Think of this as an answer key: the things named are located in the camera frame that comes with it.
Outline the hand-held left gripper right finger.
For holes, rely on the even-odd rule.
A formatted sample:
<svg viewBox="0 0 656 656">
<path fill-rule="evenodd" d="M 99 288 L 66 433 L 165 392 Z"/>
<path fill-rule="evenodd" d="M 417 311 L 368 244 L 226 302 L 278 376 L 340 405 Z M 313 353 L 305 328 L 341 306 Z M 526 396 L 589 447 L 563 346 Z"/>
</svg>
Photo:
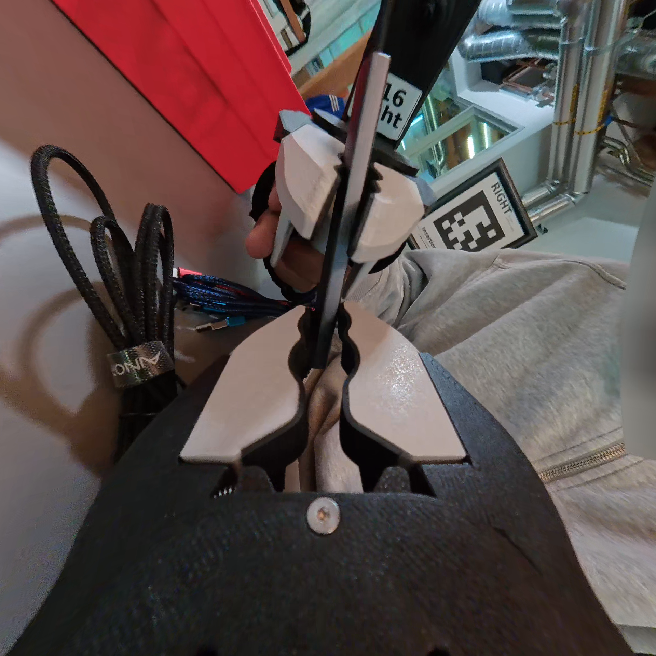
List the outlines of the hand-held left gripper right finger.
<svg viewBox="0 0 656 656">
<path fill-rule="evenodd" d="M 398 467 L 410 482 L 425 465 L 463 464 L 467 452 L 419 351 L 358 303 L 339 312 L 342 389 L 339 436 L 364 492 Z"/>
</svg>

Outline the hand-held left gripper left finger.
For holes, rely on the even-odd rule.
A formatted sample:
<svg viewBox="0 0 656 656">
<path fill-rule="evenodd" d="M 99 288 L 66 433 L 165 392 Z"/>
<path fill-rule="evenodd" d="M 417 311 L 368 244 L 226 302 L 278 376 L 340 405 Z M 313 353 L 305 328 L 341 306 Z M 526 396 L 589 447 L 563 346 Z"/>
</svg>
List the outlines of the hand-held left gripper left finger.
<svg viewBox="0 0 656 656">
<path fill-rule="evenodd" d="M 180 452 L 183 463 L 236 472 L 257 466 L 276 491 L 301 492 L 308 357 L 299 324 L 306 313 L 290 310 L 233 350 Z"/>
</svg>

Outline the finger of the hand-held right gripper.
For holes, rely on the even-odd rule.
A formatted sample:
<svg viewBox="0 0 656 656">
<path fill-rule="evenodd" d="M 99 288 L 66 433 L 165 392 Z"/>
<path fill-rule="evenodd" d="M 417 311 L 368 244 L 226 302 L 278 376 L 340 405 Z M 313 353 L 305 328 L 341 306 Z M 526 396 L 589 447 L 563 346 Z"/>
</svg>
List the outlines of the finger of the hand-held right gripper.
<svg viewBox="0 0 656 656">
<path fill-rule="evenodd" d="M 274 138 L 280 142 L 275 189 L 282 209 L 272 267 L 279 264 L 293 233 L 325 253 L 344 152 L 343 143 L 301 111 L 280 111 Z"/>
<path fill-rule="evenodd" d="M 407 176 L 380 163 L 373 165 L 372 191 L 350 255 L 348 293 L 366 276 L 387 268 L 404 250 L 407 239 L 436 201 L 424 179 Z"/>
</svg>

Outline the person's right hand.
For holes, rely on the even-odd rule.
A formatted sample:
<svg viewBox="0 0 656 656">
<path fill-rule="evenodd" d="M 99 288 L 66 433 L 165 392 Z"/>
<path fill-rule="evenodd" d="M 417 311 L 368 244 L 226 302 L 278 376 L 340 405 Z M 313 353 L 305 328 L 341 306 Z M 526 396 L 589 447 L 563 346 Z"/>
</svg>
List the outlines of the person's right hand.
<svg viewBox="0 0 656 656">
<path fill-rule="evenodd" d="M 292 234 L 277 265 L 270 266 L 281 211 L 282 204 L 276 185 L 273 184 L 268 194 L 266 209 L 256 219 L 245 239 L 245 249 L 251 258 L 263 261 L 265 270 L 279 293 L 314 292 L 322 276 L 324 254 L 316 250 L 311 242 Z"/>
</svg>

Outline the blue white striped object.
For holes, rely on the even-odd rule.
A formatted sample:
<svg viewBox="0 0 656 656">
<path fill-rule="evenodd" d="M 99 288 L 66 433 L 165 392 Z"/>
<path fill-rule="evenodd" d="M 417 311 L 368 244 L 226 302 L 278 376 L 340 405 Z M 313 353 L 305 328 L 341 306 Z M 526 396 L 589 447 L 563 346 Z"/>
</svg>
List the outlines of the blue white striped object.
<svg viewBox="0 0 656 656">
<path fill-rule="evenodd" d="M 342 119 L 346 110 L 346 99 L 334 94 L 320 94 L 309 97 L 306 100 L 306 106 L 310 113 L 323 111 L 333 117 Z"/>
</svg>

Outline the wooden board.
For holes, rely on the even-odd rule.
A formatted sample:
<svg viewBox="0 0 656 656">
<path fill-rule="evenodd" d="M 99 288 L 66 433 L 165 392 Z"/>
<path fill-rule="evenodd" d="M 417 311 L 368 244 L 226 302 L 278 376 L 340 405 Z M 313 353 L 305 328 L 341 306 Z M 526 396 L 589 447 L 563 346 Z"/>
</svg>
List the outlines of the wooden board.
<svg viewBox="0 0 656 656">
<path fill-rule="evenodd" d="M 336 60 L 303 83 L 299 87 L 303 101 L 320 95 L 333 95 L 346 100 L 357 78 L 370 37 L 371 31 L 368 31 Z"/>
</svg>

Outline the person's grey hoodie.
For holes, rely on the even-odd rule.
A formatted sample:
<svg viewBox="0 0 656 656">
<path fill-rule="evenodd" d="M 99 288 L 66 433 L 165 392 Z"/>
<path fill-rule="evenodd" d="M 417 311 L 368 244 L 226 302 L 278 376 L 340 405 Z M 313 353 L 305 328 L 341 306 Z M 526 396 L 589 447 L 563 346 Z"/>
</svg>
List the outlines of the person's grey hoodie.
<svg viewBox="0 0 656 656">
<path fill-rule="evenodd" d="M 349 294 L 500 422 L 551 495 L 595 594 L 655 654 L 655 461 L 625 451 L 629 266 L 505 249 L 412 250 Z"/>
</svg>

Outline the red plastic crate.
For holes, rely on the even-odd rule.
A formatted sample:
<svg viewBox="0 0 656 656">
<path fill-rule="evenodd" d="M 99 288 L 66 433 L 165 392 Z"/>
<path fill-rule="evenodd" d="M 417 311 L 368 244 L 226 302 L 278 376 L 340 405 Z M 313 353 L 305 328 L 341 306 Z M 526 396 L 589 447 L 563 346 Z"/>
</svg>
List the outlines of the red plastic crate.
<svg viewBox="0 0 656 656">
<path fill-rule="evenodd" d="M 312 119 L 259 1 L 54 1 L 235 192 Z"/>
</svg>

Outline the silver flexible duct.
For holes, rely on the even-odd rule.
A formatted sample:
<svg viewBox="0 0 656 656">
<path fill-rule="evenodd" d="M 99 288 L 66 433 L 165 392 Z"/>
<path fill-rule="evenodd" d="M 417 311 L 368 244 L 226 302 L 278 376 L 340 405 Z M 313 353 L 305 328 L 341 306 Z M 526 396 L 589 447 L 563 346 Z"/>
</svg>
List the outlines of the silver flexible duct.
<svg viewBox="0 0 656 656">
<path fill-rule="evenodd" d="M 482 1 L 457 49 L 464 60 L 557 60 L 563 10 L 559 1 Z"/>
</svg>

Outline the silver vertical duct pipes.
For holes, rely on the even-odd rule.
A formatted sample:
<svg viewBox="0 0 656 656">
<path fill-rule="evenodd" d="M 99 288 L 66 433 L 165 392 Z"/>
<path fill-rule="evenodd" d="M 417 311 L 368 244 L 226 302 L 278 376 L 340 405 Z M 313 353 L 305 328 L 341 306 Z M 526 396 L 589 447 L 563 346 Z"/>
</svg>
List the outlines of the silver vertical duct pipes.
<svg viewBox="0 0 656 656">
<path fill-rule="evenodd" d="M 559 4 L 563 20 L 547 177 L 522 197 L 535 227 L 574 207 L 591 191 L 629 4 Z"/>
</svg>

